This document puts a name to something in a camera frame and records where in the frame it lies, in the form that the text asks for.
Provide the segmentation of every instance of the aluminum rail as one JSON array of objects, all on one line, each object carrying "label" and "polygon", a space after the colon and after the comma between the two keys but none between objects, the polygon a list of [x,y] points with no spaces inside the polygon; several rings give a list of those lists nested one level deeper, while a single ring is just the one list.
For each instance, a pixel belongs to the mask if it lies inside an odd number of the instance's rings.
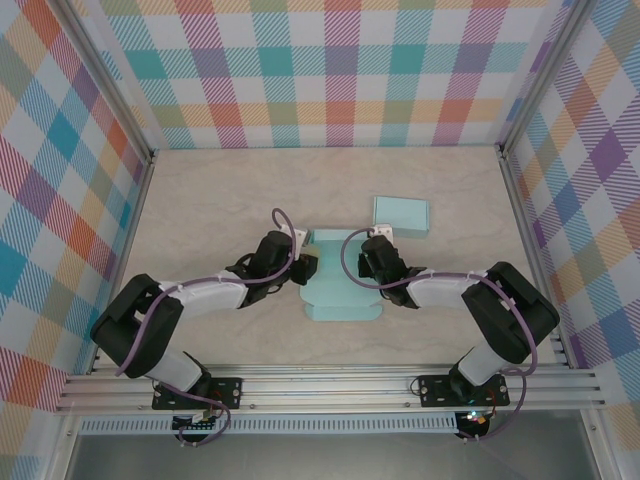
[{"label": "aluminum rail", "polygon": [[[409,391],[419,375],[444,375],[445,365],[207,366],[217,377],[240,377],[241,413],[408,413],[464,411],[422,408]],[[113,376],[114,369],[69,377],[58,404],[61,415],[167,414],[151,409],[151,380]],[[522,393],[519,377],[507,378],[512,410]],[[591,370],[541,365],[528,378],[525,410],[602,408],[604,398]]]},{"label": "aluminum rail", "polygon": [[504,139],[503,147],[507,153],[512,153],[518,141],[522,138],[549,86],[555,81],[573,44],[597,4],[596,0],[574,1],[571,11],[558,33],[558,37],[551,46],[551,51],[542,62],[534,83],[516,113],[511,129]]},{"label": "aluminum rail", "polygon": [[120,122],[137,154],[147,163],[151,162],[154,147],[147,141],[129,105],[122,96],[118,85],[96,48],[91,36],[72,5],[71,0],[49,0],[51,10],[64,29],[67,37],[78,51],[82,63],[87,68],[100,93]]}]

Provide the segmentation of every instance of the beige marble surface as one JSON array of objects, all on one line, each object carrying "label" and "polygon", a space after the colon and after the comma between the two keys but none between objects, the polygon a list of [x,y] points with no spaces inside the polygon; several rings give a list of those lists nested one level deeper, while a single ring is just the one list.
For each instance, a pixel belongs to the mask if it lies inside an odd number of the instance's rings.
[{"label": "beige marble surface", "polygon": [[[529,275],[492,148],[325,148],[162,152],[124,281],[216,273],[255,250],[274,206],[310,229],[368,226],[375,195],[431,203],[428,237],[397,239],[407,264],[506,260]],[[288,284],[250,308],[180,323],[172,345],[204,363],[453,363],[482,338],[463,310],[386,303],[371,322],[314,322],[303,306]],[[540,356],[554,361],[548,343]]]}]

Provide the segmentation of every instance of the colorful checkered backdrop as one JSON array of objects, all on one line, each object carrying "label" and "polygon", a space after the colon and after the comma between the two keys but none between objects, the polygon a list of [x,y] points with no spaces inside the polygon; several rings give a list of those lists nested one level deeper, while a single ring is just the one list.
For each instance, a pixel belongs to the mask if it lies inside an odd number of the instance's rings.
[{"label": "colorful checkered backdrop", "polygon": [[578,363],[640,467],[640,0],[600,0],[513,165]]},{"label": "colorful checkered backdrop", "polygon": [[511,110],[509,110],[509,115],[507,115],[507,120],[504,122],[504,124],[502,125],[502,128],[500,129],[500,135],[498,135],[497,143],[504,143],[505,138],[509,133],[509,130],[511,130],[513,121],[515,120],[516,115],[520,111],[522,102],[524,102],[524,99],[527,97],[527,95],[529,94],[529,91],[531,90],[531,87],[536,81],[538,77],[538,73],[540,71],[540,67],[542,67],[542,65],[544,64],[549,52],[551,52],[552,50],[551,47],[556,41],[558,34],[564,27],[564,23],[574,3],[575,3],[575,0],[563,0],[562,6],[560,7],[560,10],[556,14],[556,17],[553,20],[553,24],[551,25],[551,28],[547,32],[547,36],[544,38],[544,42],[542,42],[542,46],[540,47],[540,50],[538,51],[538,54],[536,55],[535,60],[531,64],[531,68],[527,72],[527,76],[525,77],[524,82],[522,82],[522,85],[520,86],[520,90],[518,91],[518,96],[513,102],[513,105],[511,106]]},{"label": "colorful checkered backdrop", "polygon": [[561,0],[102,0],[102,20],[82,2],[147,133],[240,148],[492,144]]},{"label": "colorful checkered backdrop", "polygon": [[34,478],[142,161],[45,0],[0,0],[0,479]]}]

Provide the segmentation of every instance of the purple cable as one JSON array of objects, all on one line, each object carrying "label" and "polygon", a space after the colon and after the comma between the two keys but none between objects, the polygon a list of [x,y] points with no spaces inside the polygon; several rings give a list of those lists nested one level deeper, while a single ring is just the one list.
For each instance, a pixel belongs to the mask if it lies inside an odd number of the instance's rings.
[{"label": "purple cable", "polygon": [[211,398],[205,398],[205,397],[200,397],[198,395],[191,395],[190,393],[187,392],[183,392],[182,390],[178,390],[175,387],[172,387],[171,385],[167,385],[166,383],[162,383],[161,384],[164,388],[166,388],[167,390],[171,390],[173,393],[177,394],[177,395],[181,395],[185,398],[190,398],[191,400],[197,400],[200,402],[206,402],[209,405],[219,408],[220,410],[222,410],[223,412],[225,412],[227,414],[227,419],[224,422],[224,425],[222,426],[222,428],[217,431],[216,433],[210,433],[209,435],[207,435],[207,437],[202,440],[201,442],[187,442],[184,438],[182,438],[182,432],[184,431],[185,428],[187,427],[181,427],[180,429],[178,429],[178,438],[180,439],[180,441],[182,442],[183,445],[189,445],[190,447],[199,447],[201,445],[206,445],[207,443],[211,443],[214,440],[220,438],[222,436],[222,434],[224,433],[224,431],[229,428],[229,426],[231,425],[231,410],[229,410],[229,408],[221,402],[218,402],[216,400],[213,400]]},{"label": "purple cable", "polygon": [[359,285],[363,288],[369,288],[372,290],[383,290],[387,288],[394,288],[394,287],[399,287],[400,285],[405,285],[407,283],[414,282],[416,280],[425,280],[425,279],[438,278],[438,277],[439,278],[470,278],[472,280],[477,280],[479,282],[482,282],[485,285],[487,285],[489,288],[491,288],[494,292],[496,292],[496,294],[498,294],[498,296],[507,304],[507,306],[509,307],[509,310],[511,310],[513,315],[516,317],[516,320],[518,321],[518,324],[520,324],[520,328],[522,328],[524,336],[527,339],[527,343],[529,344],[529,350],[531,350],[531,365],[526,371],[522,372],[521,374],[525,376],[531,375],[535,371],[535,369],[538,368],[538,350],[536,348],[536,342],[533,339],[533,335],[531,334],[531,330],[529,330],[529,326],[527,325],[527,322],[525,321],[524,317],[522,316],[520,311],[517,309],[515,304],[511,301],[509,296],[506,293],[504,293],[500,287],[498,287],[495,283],[493,283],[488,278],[485,278],[481,275],[476,275],[474,273],[433,272],[433,273],[427,273],[422,275],[416,275],[415,277],[411,277],[411,278],[404,278],[402,280],[398,280],[397,282],[388,283],[386,285],[370,285],[354,277],[349,271],[349,268],[347,267],[347,262],[345,261],[345,252],[347,249],[347,244],[356,235],[359,235],[361,233],[371,233],[371,232],[373,232],[372,228],[361,228],[360,230],[356,230],[355,232],[347,236],[344,243],[342,244],[342,248],[340,249],[340,263],[342,264],[342,269],[344,270],[344,273],[347,275],[347,277],[349,277],[349,279],[352,282],[354,282],[356,285]]},{"label": "purple cable", "polygon": [[[470,278],[472,280],[477,280],[479,282],[484,283],[489,288],[491,288],[494,292],[496,292],[498,296],[507,304],[507,306],[509,307],[509,310],[511,310],[513,315],[516,317],[516,320],[518,321],[518,324],[520,325],[520,328],[522,328],[522,331],[524,332],[524,336],[527,339],[527,343],[529,344],[529,350],[531,351],[531,365],[525,371],[522,371],[516,367],[510,367],[501,372],[503,375],[522,377],[522,396],[520,397],[520,400],[518,400],[518,404],[516,405],[516,408],[513,410],[513,413],[509,415],[509,417],[507,417],[507,419],[498,428],[496,428],[494,431],[485,435],[483,437],[483,440],[488,440],[490,438],[495,437],[496,435],[504,431],[504,429],[507,428],[515,420],[516,416],[522,409],[522,405],[524,405],[524,398],[527,394],[527,376],[531,375],[536,370],[536,368],[538,368],[538,349],[536,347],[536,342],[533,339],[533,335],[531,334],[531,330],[527,325],[527,322],[525,321],[524,317],[522,316],[518,308],[515,306],[515,304],[511,301],[509,296],[506,293],[504,293],[502,289],[498,287],[498,285],[496,285],[494,282],[492,282],[488,278],[485,278],[481,275],[476,275],[473,273],[467,274],[467,273],[433,272],[433,273],[427,273],[422,275],[416,275],[415,277],[411,277],[411,278],[405,278],[402,280],[398,280],[397,282],[388,283],[386,285],[370,285],[368,283],[364,283],[360,281],[358,278],[354,277],[349,271],[349,268],[347,267],[347,262],[345,261],[345,251],[347,249],[347,244],[349,243],[349,241],[351,241],[353,237],[361,233],[372,233],[372,232],[373,232],[372,228],[361,228],[360,230],[356,230],[355,232],[347,236],[344,243],[342,244],[342,248],[340,249],[340,263],[342,264],[342,269],[344,270],[344,273],[347,275],[347,277],[349,277],[349,279],[352,282],[354,282],[356,285],[359,285],[363,288],[369,288],[372,290],[382,290],[387,288],[399,287],[400,285],[405,285],[407,283],[411,283],[416,280],[424,280],[424,279],[437,278],[437,277]],[[466,436],[468,438],[474,438],[464,433],[463,433],[463,436]]]},{"label": "purple cable", "polygon": [[287,226],[289,227],[289,230],[292,233],[292,235],[291,235],[291,254],[289,255],[289,258],[287,259],[287,263],[285,263],[284,266],[280,270],[278,270],[276,273],[273,273],[273,274],[271,274],[271,275],[269,275],[268,277],[265,277],[265,278],[254,278],[254,279],[249,279],[249,280],[242,280],[242,279],[239,279],[239,278],[203,277],[203,278],[196,278],[194,280],[187,280],[186,282],[182,282],[182,283],[179,283],[177,285],[174,285],[172,287],[167,288],[164,292],[162,292],[160,295],[158,295],[153,300],[153,302],[151,303],[151,306],[149,307],[149,310],[147,310],[147,313],[144,316],[144,319],[142,320],[142,323],[140,324],[140,327],[138,328],[138,333],[136,334],[136,338],[133,341],[133,345],[131,346],[131,349],[129,350],[129,354],[127,355],[127,358],[124,359],[124,362],[122,362],[122,365],[120,365],[118,370],[116,370],[116,377],[119,377],[120,375],[122,375],[124,373],[124,371],[127,368],[129,368],[129,365],[131,365],[131,362],[133,361],[133,358],[135,357],[136,352],[138,351],[138,348],[140,348],[140,343],[142,342],[142,337],[144,336],[144,332],[146,331],[147,326],[149,325],[149,321],[151,320],[151,317],[153,316],[153,313],[156,311],[156,308],[158,308],[158,305],[160,304],[160,302],[162,300],[164,300],[165,297],[167,297],[168,295],[172,294],[173,292],[175,292],[179,288],[190,287],[191,285],[197,285],[197,284],[200,284],[200,283],[207,283],[207,282],[236,283],[236,284],[240,284],[240,285],[256,285],[256,284],[260,284],[260,283],[270,282],[271,280],[275,280],[276,278],[278,278],[280,275],[282,275],[283,273],[285,273],[289,269],[289,267],[293,263],[294,252],[296,251],[295,229],[293,228],[293,223],[291,223],[291,219],[287,216],[287,214],[284,213],[279,208],[274,208],[271,211],[271,218],[273,218],[273,221],[278,226],[278,228],[280,227],[280,224],[278,223],[278,221],[276,219],[276,214],[282,215],[282,218],[284,218],[285,223],[287,224]]}]

